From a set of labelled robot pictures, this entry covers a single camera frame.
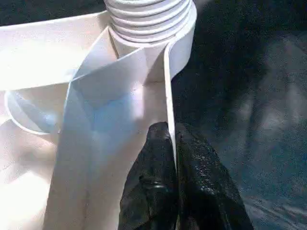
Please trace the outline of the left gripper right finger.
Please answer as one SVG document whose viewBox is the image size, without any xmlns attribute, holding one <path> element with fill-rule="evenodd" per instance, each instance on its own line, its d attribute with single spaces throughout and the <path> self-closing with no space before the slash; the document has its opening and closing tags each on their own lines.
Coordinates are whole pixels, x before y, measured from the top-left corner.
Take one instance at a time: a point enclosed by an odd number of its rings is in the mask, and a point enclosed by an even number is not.
<svg viewBox="0 0 307 230">
<path fill-rule="evenodd" d="M 182 230 L 252 230 L 238 188 L 216 150 L 189 124 L 176 124 Z"/>
</svg>

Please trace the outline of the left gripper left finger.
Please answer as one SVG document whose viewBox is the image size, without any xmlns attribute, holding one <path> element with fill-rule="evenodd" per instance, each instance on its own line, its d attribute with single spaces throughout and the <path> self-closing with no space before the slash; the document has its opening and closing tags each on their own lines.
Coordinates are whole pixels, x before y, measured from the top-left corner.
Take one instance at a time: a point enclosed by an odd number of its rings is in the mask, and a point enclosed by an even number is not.
<svg viewBox="0 0 307 230">
<path fill-rule="evenodd" d="M 133 163 L 120 200 L 120 230 L 174 230 L 177 175 L 167 122 L 152 124 Z"/>
</svg>

